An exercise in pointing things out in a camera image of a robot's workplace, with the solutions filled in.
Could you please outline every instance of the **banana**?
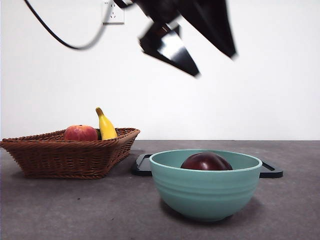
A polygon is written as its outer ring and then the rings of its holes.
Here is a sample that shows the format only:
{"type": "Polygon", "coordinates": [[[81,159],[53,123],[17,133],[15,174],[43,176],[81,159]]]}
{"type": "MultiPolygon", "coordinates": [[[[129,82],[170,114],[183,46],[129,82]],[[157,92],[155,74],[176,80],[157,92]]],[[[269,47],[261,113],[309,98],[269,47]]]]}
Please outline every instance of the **banana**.
{"type": "Polygon", "coordinates": [[[108,140],[116,138],[118,136],[117,132],[111,121],[104,115],[104,112],[101,110],[101,108],[97,107],[95,111],[99,117],[99,129],[101,132],[101,139],[108,140]]]}

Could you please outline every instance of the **brown woven basket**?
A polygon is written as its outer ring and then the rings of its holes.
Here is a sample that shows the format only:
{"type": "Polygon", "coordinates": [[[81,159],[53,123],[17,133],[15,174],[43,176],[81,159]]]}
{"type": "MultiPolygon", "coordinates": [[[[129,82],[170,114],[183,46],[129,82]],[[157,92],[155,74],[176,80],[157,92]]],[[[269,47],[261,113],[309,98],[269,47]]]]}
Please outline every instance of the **brown woven basket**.
{"type": "Polygon", "coordinates": [[[116,128],[118,137],[97,141],[64,141],[64,130],[4,138],[4,148],[26,178],[101,179],[126,158],[140,130],[116,128]]]}

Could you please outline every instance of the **tabletop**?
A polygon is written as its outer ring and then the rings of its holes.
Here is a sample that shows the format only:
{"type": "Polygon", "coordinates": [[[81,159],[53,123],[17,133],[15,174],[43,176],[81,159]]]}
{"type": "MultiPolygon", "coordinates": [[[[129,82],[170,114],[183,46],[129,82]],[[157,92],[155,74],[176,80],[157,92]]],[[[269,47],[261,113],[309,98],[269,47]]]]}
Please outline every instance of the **tabletop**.
{"type": "Polygon", "coordinates": [[[1,240],[318,240],[320,141],[136,140],[97,180],[30,179],[1,150],[1,240]],[[219,222],[172,210],[151,176],[131,173],[141,154],[213,149],[249,154],[283,169],[260,178],[250,202],[219,222]]]}

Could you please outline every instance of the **power cord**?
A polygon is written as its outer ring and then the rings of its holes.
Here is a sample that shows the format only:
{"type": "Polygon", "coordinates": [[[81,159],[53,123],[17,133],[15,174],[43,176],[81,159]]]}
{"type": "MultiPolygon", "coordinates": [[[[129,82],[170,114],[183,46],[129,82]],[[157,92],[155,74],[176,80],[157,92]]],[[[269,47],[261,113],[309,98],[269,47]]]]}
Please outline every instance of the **power cord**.
{"type": "MultiPolygon", "coordinates": [[[[101,27],[98,30],[97,34],[95,35],[95,37],[92,39],[91,42],[89,42],[86,45],[83,46],[74,46],[74,45],[70,45],[68,43],[66,43],[65,41],[63,41],[60,37],[58,37],[49,27],[48,25],[41,19],[41,17],[37,14],[37,12],[35,11],[35,9],[31,6],[31,4],[29,3],[28,0],[24,0],[25,4],[28,6],[28,8],[31,10],[31,12],[33,13],[33,15],[36,17],[36,19],[38,19],[38,21],[42,24],[42,26],[51,34],[51,36],[53,36],[59,43],[61,43],[62,45],[70,48],[70,49],[75,49],[75,50],[85,50],[88,48],[91,48],[94,44],[96,44],[98,42],[98,40],[100,39],[100,37],[102,36],[104,30],[105,30],[105,25],[103,25],[101,23],[101,27]]],[[[107,16],[109,16],[111,13],[111,7],[108,8],[108,11],[106,11],[105,13],[105,17],[104,19],[106,19],[107,16]]]]}

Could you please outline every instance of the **wall outlet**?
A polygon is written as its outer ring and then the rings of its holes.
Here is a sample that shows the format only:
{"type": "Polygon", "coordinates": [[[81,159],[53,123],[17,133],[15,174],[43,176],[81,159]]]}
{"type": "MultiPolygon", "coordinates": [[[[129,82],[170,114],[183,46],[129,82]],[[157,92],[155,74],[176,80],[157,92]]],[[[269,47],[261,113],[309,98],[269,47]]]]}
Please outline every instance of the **wall outlet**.
{"type": "Polygon", "coordinates": [[[106,24],[124,24],[125,12],[118,7],[113,0],[104,0],[102,3],[102,23],[106,24]]]}

